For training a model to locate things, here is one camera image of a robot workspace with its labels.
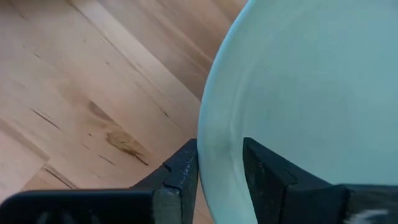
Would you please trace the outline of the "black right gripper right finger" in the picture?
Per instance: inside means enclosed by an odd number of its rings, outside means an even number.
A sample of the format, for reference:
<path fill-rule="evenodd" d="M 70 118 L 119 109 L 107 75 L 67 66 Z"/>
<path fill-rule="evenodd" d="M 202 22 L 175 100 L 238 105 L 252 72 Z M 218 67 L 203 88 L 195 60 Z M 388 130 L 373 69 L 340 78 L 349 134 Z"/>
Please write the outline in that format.
<path fill-rule="evenodd" d="M 243 162 L 258 224 L 398 224 L 398 185 L 330 184 L 252 138 Z"/>

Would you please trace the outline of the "light blue plate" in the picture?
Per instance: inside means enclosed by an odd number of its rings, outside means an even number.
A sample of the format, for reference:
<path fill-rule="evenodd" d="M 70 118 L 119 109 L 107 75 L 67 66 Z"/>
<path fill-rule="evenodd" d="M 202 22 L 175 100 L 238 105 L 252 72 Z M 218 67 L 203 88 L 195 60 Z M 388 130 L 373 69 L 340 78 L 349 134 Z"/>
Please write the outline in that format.
<path fill-rule="evenodd" d="M 215 224 L 258 224 L 244 138 L 330 184 L 398 185 L 398 0 L 248 0 L 200 107 Z"/>

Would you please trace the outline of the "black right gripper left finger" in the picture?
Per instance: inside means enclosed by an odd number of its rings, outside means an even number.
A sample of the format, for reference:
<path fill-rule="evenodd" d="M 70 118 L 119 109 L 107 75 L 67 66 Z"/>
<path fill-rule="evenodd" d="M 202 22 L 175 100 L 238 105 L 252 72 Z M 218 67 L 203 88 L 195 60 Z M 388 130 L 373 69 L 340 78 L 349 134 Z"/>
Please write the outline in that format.
<path fill-rule="evenodd" d="M 0 204 L 0 224 L 192 224 L 197 140 L 130 188 L 29 190 Z"/>

